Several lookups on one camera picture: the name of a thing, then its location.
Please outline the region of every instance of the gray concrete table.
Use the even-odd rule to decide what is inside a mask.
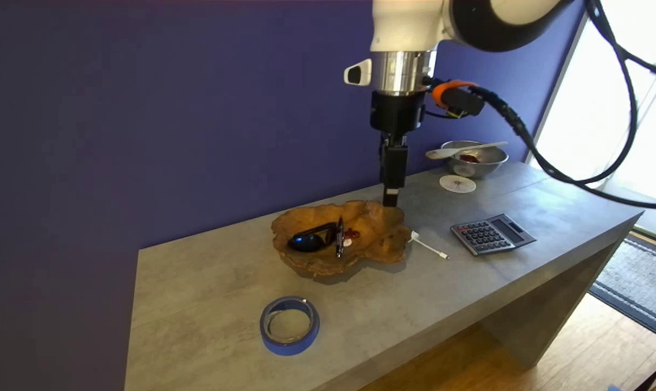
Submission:
[[[277,216],[141,251],[126,389],[358,389],[474,325],[532,367],[640,212],[520,164],[466,196],[444,192],[441,174],[411,177],[399,206],[449,257],[411,246],[398,271],[365,268],[339,284],[299,278],[272,246]],[[381,201],[381,187],[319,204],[345,201]],[[479,259],[449,234],[496,213],[536,241]],[[297,357],[273,357],[259,336],[261,311],[280,296],[306,296],[321,318]]]

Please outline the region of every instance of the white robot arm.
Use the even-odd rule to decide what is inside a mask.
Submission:
[[[504,52],[539,38],[572,0],[373,0],[371,57],[351,66],[344,81],[371,88],[371,127],[382,133],[385,204],[398,204],[406,177],[404,136],[422,125],[425,79],[437,45],[458,39]]]

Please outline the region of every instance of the tape roll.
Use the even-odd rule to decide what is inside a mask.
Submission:
[[[304,352],[318,334],[319,313],[306,298],[283,296],[263,308],[261,336],[266,348],[279,357]]]

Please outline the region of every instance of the wooden floor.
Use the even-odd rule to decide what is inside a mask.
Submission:
[[[365,389],[632,391],[654,371],[656,334],[587,296],[530,371],[474,326]]]

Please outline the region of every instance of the blue painter's tape roll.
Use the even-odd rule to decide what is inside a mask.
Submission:
[[[303,334],[293,336],[292,342],[279,339],[272,332],[273,318],[285,311],[303,311],[309,318],[309,329]],[[273,352],[279,357],[293,357],[293,355],[304,352],[315,342],[318,334],[319,334],[319,313],[306,298],[283,296],[283,298],[269,302],[261,315],[263,343],[269,352]]]

